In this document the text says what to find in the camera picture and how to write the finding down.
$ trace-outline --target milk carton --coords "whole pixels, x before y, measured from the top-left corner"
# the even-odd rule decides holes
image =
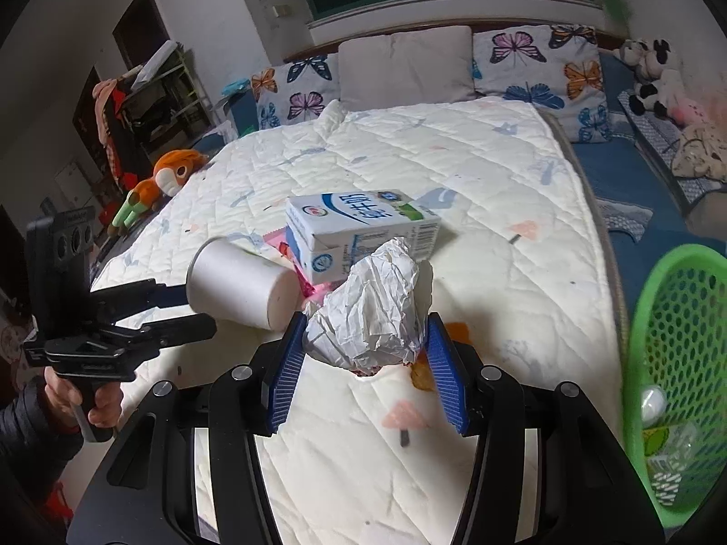
[[[286,241],[311,284],[343,280],[350,267],[391,238],[412,258],[429,258],[440,219],[398,190],[290,197]]]

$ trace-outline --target wall socket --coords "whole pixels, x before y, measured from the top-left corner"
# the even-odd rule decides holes
[[[273,14],[275,14],[276,18],[290,16],[291,14],[293,14],[293,8],[291,8],[288,4],[274,5]]]

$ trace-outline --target clothing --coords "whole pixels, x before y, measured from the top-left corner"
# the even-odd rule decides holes
[[[684,129],[672,172],[683,178],[706,176],[727,183],[727,141],[719,127],[707,123]]]
[[[121,102],[126,98],[116,79],[94,86],[98,140],[106,150],[111,176],[122,190],[132,190],[137,182],[151,176],[152,165],[143,150],[134,144],[132,134],[120,120]]]
[[[0,411],[0,534],[14,545],[63,543],[38,507],[83,445],[80,432],[49,422],[44,389],[36,377]]]

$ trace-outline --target barcode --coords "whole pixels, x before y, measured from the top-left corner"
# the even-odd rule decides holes
[[[417,241],[414,244],[414,251],[420,253],[428,251],[434,245],[434,238],[437,237],[439,223],[427,223],[420,225],[417,231]]]

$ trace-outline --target person's hand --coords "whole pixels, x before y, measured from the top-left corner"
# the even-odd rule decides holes
[[[62,379],[45,367],[45,395],[53,417],[68,428],[77,425],[72,404],[81,406],[83,398],[78,388],[68,379]],[[121,416],[121,399],[124,393],[119,382],[107,383],[96,390],[96,406],[89,412],[89,422],[99,428],[111,428]]]

